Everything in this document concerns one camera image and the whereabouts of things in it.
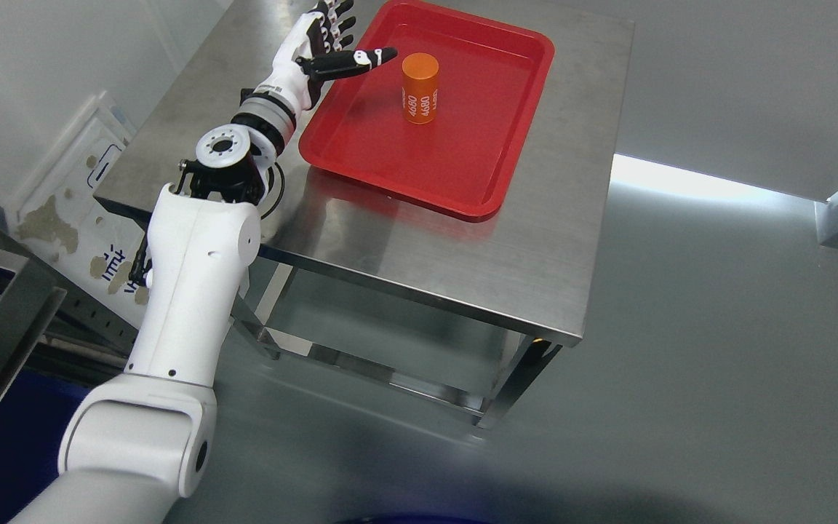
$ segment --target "orange cylinder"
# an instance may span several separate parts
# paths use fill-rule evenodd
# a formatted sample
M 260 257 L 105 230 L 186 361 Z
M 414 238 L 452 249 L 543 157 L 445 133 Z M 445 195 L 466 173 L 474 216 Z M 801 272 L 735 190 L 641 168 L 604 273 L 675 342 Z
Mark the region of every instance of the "orange cylinder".
M 428 53 L 403 59 L 403 116 L 413 124 L 435 119 L 439 109 L 439 61 Z

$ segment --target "tray rim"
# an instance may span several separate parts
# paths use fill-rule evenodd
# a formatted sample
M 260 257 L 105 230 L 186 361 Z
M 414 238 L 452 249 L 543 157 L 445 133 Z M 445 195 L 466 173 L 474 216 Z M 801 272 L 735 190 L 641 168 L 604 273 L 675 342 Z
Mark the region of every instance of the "tray rim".
M 516 118 L 519 121 L 516 123 L 513 130 L 506 135 L 506 151 L 513 153 L 513 168 L 508 170 L 505 165 L 503 165 L 508 158 L 508 155 L 503 154 L 499 159 L 498 168 L 495 169 L 490 178 L 490 181 L 492 181 L 493 184 L 490 195 L 487 196 L 483 202 L 474 203 L 474 205 L 468 205 L 468 203 L 460 202 L 460 200 L 445 199 L 435 193 L 430 193 L 428 191 L 415 188 L 414 186 L 387 186 L 382 183 L 376 183 L 372 180 L 365 180 L 362 176 L 360 176 L 359 172 L 352 173 L 350 170 L 348 170 L 349 172 L 346 172 L 343 163 L 325 158 L 325 156 L 323 156 L 317 148 L 313 147 L 311 143 L 313 133 L 318 130 L 317 127 L 319 126 L 320 120 L 319 109 L 322 108 L 322 104 L 331 104 L 340 96 L 343 96 L 343 94 L 341 94 L 342 90 L 337 89 L 335 85 L 332 86 L 332 89 L 329 89 L 329 92 L 323 99 L 322 104 L 320 104 L 319 109 L 316 110 L 316 113 L 312 116 L 312 119 L 310 119 L 306 129 L 303 131 L 302 136 L 300 136 L 300 155 L 317 169 L 325 170 L 325 172 L 330 172 L 333 175 L 340 176 L 350 182 L 358 183 L 359 186 L 366 186 L 367 188 L 379 190 L 379 192 L 393 196 L 403 202 L 413 203 L 414 205 L 419 205 L 423 208 L 430 209 L 431 211 L 442 213 L 442 215 L 452 216 L 453 218 L 458 218 L 466 222 L 482 222 L 492 218 L 502 207 L 503 200 L 506 199 L 506 193 L 508 193 L 509 183 L 512 181 L 513 175 L 515 175 L 516 166 L 518 166 L 519 163 L 519 157 L 522 155 L 522 149 L 525 145 L 529 129 L 532 126 L 533 120 L 535 120 L 535 111 L 538 109 L 539 100 L 541 100 L 546 80 L 548 80 L 548 71 L 555 56 L 555 46 L 551 39 L 538 31 L 515 26 L 509 23 L 503 23 L 503 21 L 499 20 L 487 19 L 486 17 L 467 13 L 465 11 L 450 9 L 449 7 L 438 6 L 438 4 L 423 2 L 422 0 L 392 0 L 390 2 L 386 2 L 377 11 L 377 14 L 359 42 L 365 42 L 373 39 L 375 34 L 383 27 L 383 24 L 385 24 L 385 19 L 389 16 L 390 11 L 398 9 L 398 7 L 401 6 L 415 7 L 419 10 L 431 11 L 440 15 L 454 17 L 455 19 L 469 21 L 470 23 L 493 27 L 509 33 L 516 33 L 520 36 L 527 37 L 527 39 L 532 39 L 536 44 L 538 44 L 539 49 L 542 51 L 542 56 L 537 60 L 533 59 L 531 56 L 519 55 L 519 53 L 515 53 L 511 49 L 499 49 L 499 47 L 496 47 L 496 49 L 506 51 L 507 53 L 516 56 L 525 57 L 535 63 L 535 67 L 531 70 L 532 86 L 526 95 L 521 99 L 518 109 L 516 110 Z M 316 124 L 316 129 L 310 132 L 313 123 Z

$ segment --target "stainless steel table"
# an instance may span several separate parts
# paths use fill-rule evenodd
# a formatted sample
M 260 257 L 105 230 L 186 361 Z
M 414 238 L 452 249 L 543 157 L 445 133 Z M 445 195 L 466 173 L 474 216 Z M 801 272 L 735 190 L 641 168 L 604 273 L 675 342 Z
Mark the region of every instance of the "stainless steel table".
M 240 87 L 270 70 L 279 42 L 312 0 L 235 0 L 139 130 L 96 198 L 146 222 L 161 186 L 196 140 L 227 122 Z M 609 185 L 631 21 L 541 2 L 444 0 L 446 7 L 544 33 L 556 47 L 532 128 L 500 212 L 466 223 L 354 186 L 300 158 L 307 114 L 280 164 L 286 194 L 263 221 L 263 256 L 508 329 L 495 388 L 472 395 L 259 325 L 271 351 L 290 351 L 456 405 L 488 425 L 562 347 L 584 335 L 596 245 Z M 358 0 L 363 31 L 382 2 Z M 292 269 L 257 309 L 265 325 Z M 246 325 L 254 319 L 244 311 Z

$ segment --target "table top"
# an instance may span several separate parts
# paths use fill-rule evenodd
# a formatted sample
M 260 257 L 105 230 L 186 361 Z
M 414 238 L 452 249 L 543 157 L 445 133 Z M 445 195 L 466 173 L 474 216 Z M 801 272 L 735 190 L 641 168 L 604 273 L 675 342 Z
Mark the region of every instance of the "table top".
M 358 0 L 356 37 L 383 2 Z M 300 158 L 279 163 L 283 202 L 262 222 L 267 258 L 521 333 L 573 345 L 589 288 L 629 66 L 633 24 L 542 2 L 441 0 L 544 33 L 555 57 L 501 210 L 463 222 L 400 202 Z M 97 188 L 109 211 L 144 219 L 207 130 L 270 60 L 309 2 L 235 0 Z M 262 202 L 266 207 L 269 199 Z

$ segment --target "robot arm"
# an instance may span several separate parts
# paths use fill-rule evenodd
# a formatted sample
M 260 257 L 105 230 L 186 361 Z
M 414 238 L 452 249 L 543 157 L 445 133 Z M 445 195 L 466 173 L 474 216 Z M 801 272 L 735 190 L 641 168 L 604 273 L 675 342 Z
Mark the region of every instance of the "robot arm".
M 177 497 L 196 490 L 215 429 L 220 348 L 259 249 L 266 172 L 325 81 L 396 56 L 392 47 L 343 50 L 354 18 L 338 16 L 350 7 L 352 0 L 320 0 L 303 14 L 273 73 L 242 93 L 231 123 L 196 143 L 196 160 L 180 163 L 180 185 L 160 190 L 146 235 L 152 260 L 136 268 L 146 274 L 132 273 L 143 275 L 151 296 L 125 371 L 77 408 L 60 444 L 60 477 L 12 522 L 160 522 Z M 222 199 L 209 199 L 214 193 Z

